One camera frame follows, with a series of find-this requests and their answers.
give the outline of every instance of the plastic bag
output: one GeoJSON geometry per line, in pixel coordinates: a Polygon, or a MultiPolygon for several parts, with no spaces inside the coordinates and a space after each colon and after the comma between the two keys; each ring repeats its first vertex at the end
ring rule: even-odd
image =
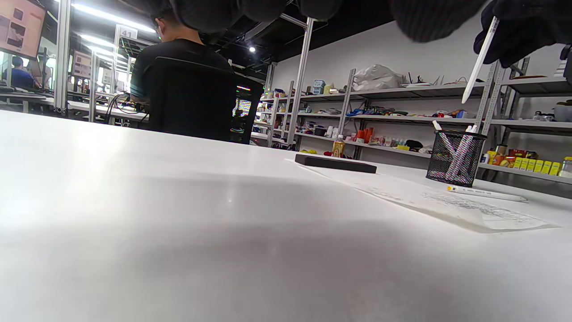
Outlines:
{"type": "Polygon", "coordinates": [[[356,73],[354,91],[398,88],[403,83],[403,75],[394,73],[388,67],[375,64],[356,73]]]}

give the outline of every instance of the stylus pen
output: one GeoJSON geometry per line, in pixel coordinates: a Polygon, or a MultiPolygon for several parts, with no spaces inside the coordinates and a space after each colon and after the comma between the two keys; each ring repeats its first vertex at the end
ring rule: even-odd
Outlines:
{"type": "Polygon", "coordinates": [[[494,192],[486,191],[486,190],[464,188],[464,187],[457,187],[457,186],[448,186],[447,191],[450,191],[452,193],[464,194],[464,195],[477,195],[477,196],[481,196],[481,197],[488,197],[488,198],[508,200],[508,201],[520,201],[520,202],[528,201],[528,199],[522,198],[522,197],[517,196],[517,195],[494,193],[494,192]]]}
{"type": "Polygon", "coordinates": [[[487,36],[484,38],[483,46],[480,49],[479,57],[476,59],[475,67],[472,70],[471,78],[469,78],[467,87],[463,94],[463,104],[467,102],[471,96],[473,87],[475,86],[476,77],[479,75],[480,69],[483,66],[484,58],[487,56],[488,48],[491,46],[492,38],[495,36],[496,27],[499,25],[497,17],[492,18],[491,26],[488,29],[487,36]]]}

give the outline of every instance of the pen holder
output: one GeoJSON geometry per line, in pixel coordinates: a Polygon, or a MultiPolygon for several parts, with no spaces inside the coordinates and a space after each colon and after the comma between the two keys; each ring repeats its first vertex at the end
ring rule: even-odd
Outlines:
{"type": "Polygon", "coordinates": [[[487,136],[470,132],[435,131],[427,179],[472,187],[487,136]]]}

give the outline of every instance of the paper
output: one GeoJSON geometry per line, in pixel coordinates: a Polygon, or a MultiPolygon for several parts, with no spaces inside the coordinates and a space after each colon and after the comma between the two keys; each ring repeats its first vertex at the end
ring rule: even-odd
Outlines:
{"type": "Polygon", "coordinates": [[[389,175],[299,166],[364,193],[481,233],[557,227],[486,201],[473,201],[445,189],[438,190],[389,175]]]}

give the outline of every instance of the white table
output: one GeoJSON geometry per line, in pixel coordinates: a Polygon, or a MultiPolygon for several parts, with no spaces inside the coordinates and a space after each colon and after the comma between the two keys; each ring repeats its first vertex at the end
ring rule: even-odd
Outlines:
{"type": "MultiPolygon", "coordinates": [[[[42,96],[37,96],[37,95],[27,95],[24,93],[0,93],[0,97],[7,97],[10,99],[23,101],[24,102],[24,107],[23,107],[24,113],[28,112],[28,102],[54,106],[54,98],[53,97],[42,97],[42,96]]],[[[75,102],[75,101],[67,101],[67,103],[68,103],[68,108],[71,110],[89,112],[89,104],[88,103],[81,103],[81,102],[75,102]]],[[[105,105],[100,105],[100,104],[96,105],[96,111],[97,111],[97,114],[99,114],[99,115],[106,114],[107,110],[108,110],[108,107],[105,105]]],[[[129,113],[125,113],[125,112],[121,111],[118,108],[112,109],[111,116],[119,118],[119,119],[129,119],[129,120],[135,120],[135,121],[140,121],[143,118],[145,118],[145,121],[149,120],[148,115],[146,113],[129,114],[129,113]]]]}
{"type": "MultiPolygon", "coordinates": [[[[478,182],[562,226],[479,234],[288,151],[5,111],[0,147],[2,321],[572,316],[568,199],[478,182]]],[[[378,172],[443,188],[419,170],[378,172]]]]}

